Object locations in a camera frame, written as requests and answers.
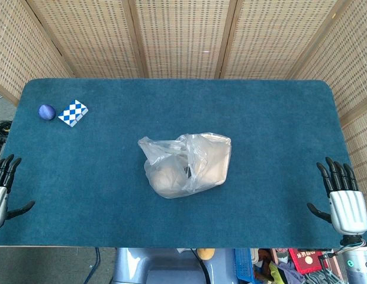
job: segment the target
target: blue and white checkered block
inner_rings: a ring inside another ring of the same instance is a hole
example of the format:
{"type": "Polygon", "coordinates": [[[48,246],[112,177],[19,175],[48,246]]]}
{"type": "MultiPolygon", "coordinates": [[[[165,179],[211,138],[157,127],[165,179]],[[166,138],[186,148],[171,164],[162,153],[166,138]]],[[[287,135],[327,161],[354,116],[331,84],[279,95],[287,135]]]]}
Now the blue and white checkered block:
{"type": "Polygon", "coordinates": [[[88,108],[74,99],[59,115],[59,118],[70,127],[73,127],[87,112],[88,108]]]}

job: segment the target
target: floor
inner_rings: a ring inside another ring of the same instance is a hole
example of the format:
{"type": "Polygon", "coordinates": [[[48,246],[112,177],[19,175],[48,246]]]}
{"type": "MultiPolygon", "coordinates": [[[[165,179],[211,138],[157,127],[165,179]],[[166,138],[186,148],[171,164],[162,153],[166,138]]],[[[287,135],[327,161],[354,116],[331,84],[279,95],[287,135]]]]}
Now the floor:
{"type": "MultiPolygon", "coordinates": [[[[12,103],[0,98],[0,120],[12,120],[15,111],[12,103]]],[[[100,253],[101,264],[89,283],[108,284],[115,249],[100,248],[100,253]]],[[[0,284],[83,284],[94,263],[92,247],[0,247],[0,284]]]]}

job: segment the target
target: red packaging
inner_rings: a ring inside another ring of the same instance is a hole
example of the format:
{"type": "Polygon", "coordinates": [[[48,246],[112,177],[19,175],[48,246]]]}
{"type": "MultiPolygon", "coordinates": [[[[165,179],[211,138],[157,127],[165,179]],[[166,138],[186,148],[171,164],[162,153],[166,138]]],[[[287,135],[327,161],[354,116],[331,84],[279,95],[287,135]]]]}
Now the red packaging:
{"type": "Polygon", "coordinates": [[[300,274],[311,273],[321,270],[321,265],[318,256],[321,256],[320,251],[298,251],[296,248],[289,248],[290,256],[294,262],[295,268],[300,274]]]}

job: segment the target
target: plastic bag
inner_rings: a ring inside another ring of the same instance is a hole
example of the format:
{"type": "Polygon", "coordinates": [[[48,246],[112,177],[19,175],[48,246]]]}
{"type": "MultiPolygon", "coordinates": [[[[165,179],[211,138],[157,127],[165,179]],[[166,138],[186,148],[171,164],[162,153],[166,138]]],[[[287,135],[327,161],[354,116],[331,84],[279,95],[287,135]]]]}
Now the plastic bag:
{"type": "Polygon", "coordinates": [[[205,191],[226,181],[231,139],[213,133],[184,134],[176,140],[138,142],[151,187],[165,198],[205,191]]]}

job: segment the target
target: wicker screen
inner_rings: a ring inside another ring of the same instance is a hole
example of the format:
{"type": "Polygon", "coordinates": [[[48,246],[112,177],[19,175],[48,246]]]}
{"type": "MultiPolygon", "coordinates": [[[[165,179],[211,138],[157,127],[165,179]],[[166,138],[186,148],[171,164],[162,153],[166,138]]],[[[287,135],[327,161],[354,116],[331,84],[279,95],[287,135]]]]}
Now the wicker screen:
{"type": "Polygon", "coordinates": [[[80,77],[139,77],[122,0],[29,1],[80,77]]]}
{"type": "Polygon", "coordinates": [[[214,78],[226,0],[136,0],[151,78],[214,78]]]}
{"type": "Polygon", "coordinates": [[[367,0],[353,0],[336,21],[298,79],[325,80],[339,116],[367,99],[367,0]]]}
{"type": "Polygon", "coordinates": [[[344,129],[350,158],[367,206],[367,112],[344,129]]]}
{"type": "Polygon", "coordinates": [[[70,77],[60,54],[19,0],[0,0],[0,87],[19,99],[31,79],[70,77]]]}
{"type": "Polygon", "coordinates": [[[224,78],[285,79],[336,0],[244,0],[224,78]]]}

